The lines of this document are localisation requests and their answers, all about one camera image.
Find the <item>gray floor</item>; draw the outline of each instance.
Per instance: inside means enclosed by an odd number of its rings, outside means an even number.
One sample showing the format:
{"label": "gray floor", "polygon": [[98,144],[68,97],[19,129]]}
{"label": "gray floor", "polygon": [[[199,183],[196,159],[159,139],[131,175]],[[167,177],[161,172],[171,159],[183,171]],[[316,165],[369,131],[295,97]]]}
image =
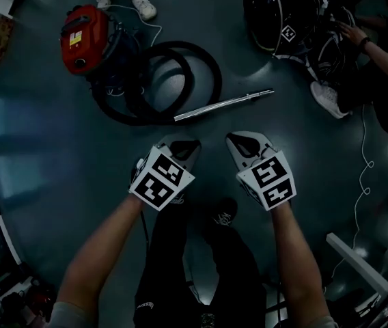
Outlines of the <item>gray floor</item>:
{"label": "gray floor", "polygon": [[[115,0],[128,4],[127,0]],[[332,118],[313,100],[308,75],[288,61],[273,60],[247,37],[242,0],[152,0],[163,26],[158,42],[186,40],[205,48],[223,73],[221,99],[273,87],[270,98],[209,115],[190,126],[135,128],[106,117],[97,107],[84,79],[65,69],[59,30],[67,10],[94,0],[25,0],[0,64],[0,208],[19,255],[45,280],[58,286],[68,262],[83,241],[126,196],[136,158],[163,135],[186,131],[202,142],[189,189],[194,204],[232,196],[239,204],[234,227],[252,250],[262,273],[277,277],[275,242],[269,214],[248,199],[238,186],[236,168],[225,146],[231,131],[267,135],[287,156],[298,195],[293,209],[323,272],[330,273],[339,257],[325,243],[334,231],[351,243],[355,233],[353,206],[361,193],[361,110],[343,120]],[[359,7],[367,13],[366,5]],[[127,27],[140,27],[151,40],[155,30],[141,26],[133,12],[114,11]],[[204,66],[189,57],[195,90],[187,108],[202,104],[211,79]],[[168,100],[183,82],[168,79],[155,89]],[[363,177],[372,189],[358,207],[362,231],[357,245],[369,261],[383,269],[388,248],[388,134],[371,106],[365,108],[365,153],[375,162]],[[156,212],[145,211],[151,230]],[[196,287],[209,302],[217,274],[209,248],[190,226],[186,261]],[[145,260],[140,220],[105,286],[100,302],[101,327],[131,327],[133,296]],[[353,286],[363,286],[343,264],[327,296],[335,299]],[[275,303],[275,295],[268,305]],[[267,316],[267,327],[275,324]]]}

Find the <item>vacuum wand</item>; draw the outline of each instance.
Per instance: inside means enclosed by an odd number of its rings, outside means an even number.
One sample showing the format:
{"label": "vacuum wand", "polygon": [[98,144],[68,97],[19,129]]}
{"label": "vacuum wand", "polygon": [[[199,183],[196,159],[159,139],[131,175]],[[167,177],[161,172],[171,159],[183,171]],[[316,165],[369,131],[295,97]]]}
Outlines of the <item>vacuum wand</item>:
{"label": "vacuum wand", "polygon": [[250,94],[246,94],[246,95],[241,96],[241,97],[233,98],[231,100],[226,100],[223,102],[218,102],[218,103],[215,103],[213,105],[205,106],[202,108],[197,108],[197,109],[194,109],[193,111],[177,115],[176,117],[174,117],[174,121],[179,122],[180,120],[185,120],[188,118],[197,117],[198,115],[206,114],[206,113],[214,111],[215,109],[218,109],[218,108],[223,108],[223,107],[227,107],[230,105],[234,105],[235,103],[240,103],[240,102],[244,102],[247,100],[258,100],[262,96],[274,94],[274,93],[275,93],[275,91],[273,89],[267,89],[267,90],[263,90],[263,91],[259,91],[259,92],[252,92]]}

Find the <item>vacuum hose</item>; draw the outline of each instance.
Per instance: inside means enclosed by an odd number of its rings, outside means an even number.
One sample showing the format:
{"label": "vacuum hose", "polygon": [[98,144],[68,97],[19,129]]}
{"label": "vacuum hose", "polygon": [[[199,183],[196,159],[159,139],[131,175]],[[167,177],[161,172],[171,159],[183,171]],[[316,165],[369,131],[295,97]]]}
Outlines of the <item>vacuum hose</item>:
{"label": "vacuum hose", "polygon": [[[127,67],[126,85],[124,88],[124,98],[128,110],[135,115],[130,116],[115,110],[107,103],[107,93],[104,83],[99,81],[92,82],[92,96],[101,110],[110,118],[131,126],[143,125],[171,125],[175,124],[174,116],[186,102],[193,86],[193,73],[185,58],[173,48],[187,49],[196,54],[212,71],[214,86],[207,105],[217,103],[223,85],[220,67],[215,59],[198,45],[185,41],[162,42],[145,50],[138,57],[132,60]],[[157,111],[148,104],[141,95],[140,77],[148,66],[148,62],[155,57],[164,56],[176,61],[182,69],[184,75],[184,86],[177,99],[163,111]]]}

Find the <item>hand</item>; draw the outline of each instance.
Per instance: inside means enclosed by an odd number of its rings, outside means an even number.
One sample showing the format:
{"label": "hand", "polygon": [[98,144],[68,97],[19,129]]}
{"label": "hand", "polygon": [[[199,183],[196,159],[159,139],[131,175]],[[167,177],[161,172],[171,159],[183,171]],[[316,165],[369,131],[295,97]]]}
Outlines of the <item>hand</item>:
{"label": "hand", "polygon": [[341,28],[342,35],[356,46],[359,46],[361,41],[367,37],[367,34],[358,27],[351,27],[343,22],[338,22],[338,25]]}

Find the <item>cable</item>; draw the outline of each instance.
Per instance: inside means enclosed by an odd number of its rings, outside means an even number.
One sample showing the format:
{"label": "cable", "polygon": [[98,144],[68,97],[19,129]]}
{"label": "cable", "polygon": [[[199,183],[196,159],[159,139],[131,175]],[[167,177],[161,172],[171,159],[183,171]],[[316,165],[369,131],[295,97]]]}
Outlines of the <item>cable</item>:
{"label": "cable", "polygon": [[135,11],[137,13],[137,15],[139,16],[139,20],[144,24],[144,25],[147,25],[149,27],[153,27],[153,28],[159,28],[158,32],[156,33],[156,35],[154,36],[153,38],[153,41],[152,41],[152,44],[150,45],[150,47],[152,47],[154,45],[154,42],[156,41],[156,39],[158,38],[158,35],[162,32],[162,26],[161,25],[151,25],[149,23],[146,23],[142,20],[141,18],[141,15],[139,14],[138,10],[135,9],[135,8],[129,8],[127,6],[123,6],[123,5],[108,5],[105,7],[105,9],[107,8],[125,8],[127,10],[132,10],[132,11]]}
{"label": "cable", "polygon": [[277,287],[277,323],[279,324],[279,328],[281,328],[281,308],[279,303],[281,302],[281,281],[279,281],[279,285]]}
{"label": "cable", "polygon": [[194,284],[193,270],[189,264],[188,264],[188,269],[189,269],[189,273],[191,274],[191,282],[193,283],[191,286],[193,287],[194,297],[197,299],[198,303],[202,303],[202,300],[200,300],[199,292],[197,291],[197,288],[195,287],[195,284]]}
{"label": "cable", "polygon": [[[144,95],[144,91],[145,91],[144,88],[141,86],[141,95]],[[106,93],[112,97],[120,97],[124,95],[124,91],[121,94],[117,94],[117,95],[113,94],[113,89],[107,90]]]}
{"label": "cable", "polygon": [[[360,231],[360,228],[359,228],[359,225],[358,225],[358,218],[357,218],[357,205],[358,205],[358,202],[359,200],[361,199],[361,197],[363,195],[369,195],[370,192],[371,192],[371,189],[369,187],[366,187],[364,188],[363,187],[363,183],[361,181],[363,175],[364,175],[364,172],[367,170],[367,168],[370,168],[372,169],[373,166],[374,166],[374,162],[373,161],[368,161],[364,155],[364,143],[365,143],[365,120],[364,120],[364,108],[365,108],[365,105],[363,105],[363,110],[361,112],[361,119],[363,120],[363,127],[364,127],[364,134],[363,134],[363,143],[361,144],[361,155],[363,156],[363,159],[365,161],[365,167],[363,169],[363,171],[361,172],[361,175],[359,175],[359,186],[361,187],[361,194],[359,195],[357,201],[355,202],[355,207],[354,207],[354,211],[355,211],[355,224],[357,225],[357,232],[355,233],[355,235],[353,236],[353,242],[352,242],[352,249],[355,248],[355,240],[357,238],[357,235]],[[337,269],[337,267],[344,261],[344,259],[342,259],[340,262],[338,262],[337,266],[334,267],[333,271],[332,271],[332,276],[331,278],[333,278],[333,276],[335,275],[335,270]]]}
{"label": "cable", "polygon": [[[91,81],[92,96],[100,109],[111,119],[131,126],[151,124],[174,125],[175,113],[187,101],[191,94],[194,76],[188,61],[182,54],[173,49],[187,49],[194,53],[198,59],[202,60],[209,67],[214,79],[214,84],[207,105],[217,103],[223,84],[223,78],[217,61],[215,61],[207,51],[195,44],[183,41],[171,41],[162,42],[148,48],[137,57],[134,57],[126,68],[126,74],[124,75],[126,79],[126,83],[124,84],[124,99],[126,101],[127,109],[135,116],[123,114],[110,106],[109,103],[107,103],[107,88],[104,82],[96,79],[95,81]],[[174,102],[168,106],[168,108],[159,112],[153,108],[144,97],[138,95],[143,91],[140,86],[141,75],[143,74],[143,70],[149,65],[149,60],[154,57],[162,56],[173,59],[179,64],[184,75],[184,85]]]}
{"label": "cable", "polygon": [[142,226],[144,228],[144,234],[145,234],[145,258],[147,258],[148,257],[148,251],[150,250],[150,242],[148,240],[146,218],[144,217],[144,212],[143,211],[141,211],[141,220],[142,220]]}

